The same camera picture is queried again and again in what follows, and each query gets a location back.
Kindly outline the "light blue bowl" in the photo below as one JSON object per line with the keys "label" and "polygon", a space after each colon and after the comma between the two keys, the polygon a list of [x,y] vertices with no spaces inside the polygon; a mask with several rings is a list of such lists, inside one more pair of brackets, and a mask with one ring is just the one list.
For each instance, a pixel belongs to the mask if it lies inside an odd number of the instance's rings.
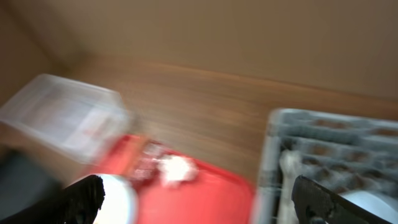
{"label": "light blue bowl", "polygon": [[397,224],[396,198],[366,190],[354,190],[340,196],[390,223]]}

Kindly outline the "crumpled white tissue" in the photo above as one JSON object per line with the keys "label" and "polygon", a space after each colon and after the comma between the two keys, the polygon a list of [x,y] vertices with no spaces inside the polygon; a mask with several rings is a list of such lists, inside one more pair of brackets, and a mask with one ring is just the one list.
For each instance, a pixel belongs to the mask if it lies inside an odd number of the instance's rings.
{"label": "crumpled white tissue", "polygon": [[164,187],[177,187],[182,182],[193,180],[198,174],[194,161],[183,156],[163,156],[157,168],[160,172],[160,182]]}

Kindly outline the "white plastic spoon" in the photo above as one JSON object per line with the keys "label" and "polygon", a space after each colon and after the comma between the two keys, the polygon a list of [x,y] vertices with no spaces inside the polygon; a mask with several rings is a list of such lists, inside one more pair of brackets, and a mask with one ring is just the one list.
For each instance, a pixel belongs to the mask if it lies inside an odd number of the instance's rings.
{"label": "white plastic spoon", "polygon": [[298,151],[284,150],[279,165],[282,171],[282,190],[279,200],[277,224],[293,224],[297,221],[292,190],[295,179],[301,174],[302,157]]}

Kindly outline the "black rectangular tray bin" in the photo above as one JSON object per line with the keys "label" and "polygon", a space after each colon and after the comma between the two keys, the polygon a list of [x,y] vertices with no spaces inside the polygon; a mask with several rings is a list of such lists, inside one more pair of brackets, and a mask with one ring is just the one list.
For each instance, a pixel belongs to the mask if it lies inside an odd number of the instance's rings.
{"label": "black rectangular tray bin", "polygon": [[16,150],[1,157],[1,219],[10,217],[62,189],[40,164]]}

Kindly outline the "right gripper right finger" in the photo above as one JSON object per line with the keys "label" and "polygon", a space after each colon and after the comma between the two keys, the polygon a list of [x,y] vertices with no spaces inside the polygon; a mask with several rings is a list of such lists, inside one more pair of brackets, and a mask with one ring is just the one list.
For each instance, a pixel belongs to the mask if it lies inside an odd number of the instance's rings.
{"label": "right gripper right finger", "polygon": [[300,224],[390,224],[302,175],[294,182],[292,201]]}

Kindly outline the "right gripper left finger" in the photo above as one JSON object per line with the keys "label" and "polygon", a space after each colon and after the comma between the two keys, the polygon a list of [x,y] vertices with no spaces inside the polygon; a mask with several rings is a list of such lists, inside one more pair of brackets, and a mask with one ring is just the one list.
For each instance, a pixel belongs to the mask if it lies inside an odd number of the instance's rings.
{"label": "right gripper left finger", "polygon": [[1,220],[1,224],[93,224],[104,200],[103,179],[88,175],[54,196]]}

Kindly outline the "light blue plate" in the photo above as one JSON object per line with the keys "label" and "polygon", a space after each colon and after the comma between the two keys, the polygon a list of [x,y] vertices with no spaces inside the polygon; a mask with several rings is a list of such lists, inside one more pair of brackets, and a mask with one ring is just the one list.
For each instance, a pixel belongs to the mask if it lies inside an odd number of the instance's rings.
{"label": "light blue plate", "polygon": [[105,197],[93,224],[135,224],[139,200],[130,183],[116,174],[95,175],[103,180]]}

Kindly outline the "red plastic serving tray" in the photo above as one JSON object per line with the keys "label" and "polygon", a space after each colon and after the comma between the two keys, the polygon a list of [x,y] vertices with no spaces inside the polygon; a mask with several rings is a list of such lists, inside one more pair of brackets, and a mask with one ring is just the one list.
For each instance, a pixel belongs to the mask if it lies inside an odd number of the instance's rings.
{"label": "red plastic serving tray", "polygon": [[160,172],[137,187],[136,224],[249,223],[254,187],[243,177],[198,159],[198,174],[176,188],[164,187]]}

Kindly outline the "red snack wrapper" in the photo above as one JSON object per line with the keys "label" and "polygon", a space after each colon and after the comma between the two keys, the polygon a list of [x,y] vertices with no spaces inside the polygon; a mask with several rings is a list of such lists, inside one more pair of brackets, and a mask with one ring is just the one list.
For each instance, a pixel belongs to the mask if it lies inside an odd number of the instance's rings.
{"label": "red snack wrapper", "polygon": [[158,142],[150,142],[144,147],[139,160],[129,173],[129,181],[135,189],[146,185],[154,178],[164,155],[165,147]]}

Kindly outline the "clear plastic storage bin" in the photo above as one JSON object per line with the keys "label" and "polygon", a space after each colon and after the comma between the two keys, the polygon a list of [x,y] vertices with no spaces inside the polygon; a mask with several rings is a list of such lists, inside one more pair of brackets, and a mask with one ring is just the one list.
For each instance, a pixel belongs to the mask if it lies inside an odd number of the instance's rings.
{"label": "clear plastic storage bin", "polygon": [[1,107],[1,121],[74,161],[90,164],[128,130],[131,119],[118,92],[41,74]]}

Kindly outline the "orange carrot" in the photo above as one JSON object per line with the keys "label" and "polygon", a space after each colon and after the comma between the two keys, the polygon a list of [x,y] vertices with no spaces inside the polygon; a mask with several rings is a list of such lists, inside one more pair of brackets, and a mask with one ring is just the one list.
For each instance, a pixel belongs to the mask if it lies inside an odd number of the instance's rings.
{"label": "orange carrot", "polygon": [[139,136],[136,141],[127,144],[129,160],[123,170],[123,177],[129,177],[132,170],[138,164],[146,146],[150,143],[148,136]]}

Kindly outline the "grey dishwasher rack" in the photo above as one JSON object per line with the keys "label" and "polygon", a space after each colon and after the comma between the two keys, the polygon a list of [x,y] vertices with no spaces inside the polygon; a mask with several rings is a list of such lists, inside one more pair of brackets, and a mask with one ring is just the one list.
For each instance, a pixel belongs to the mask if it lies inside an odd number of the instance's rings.
{"label": "grey dishwasher rack", "polygon": [[284,108],[269,117],[251,223],[277,223],[284,150],[300,153],[300,175],[338,194],[366,190],[397,199],[396,121]]}

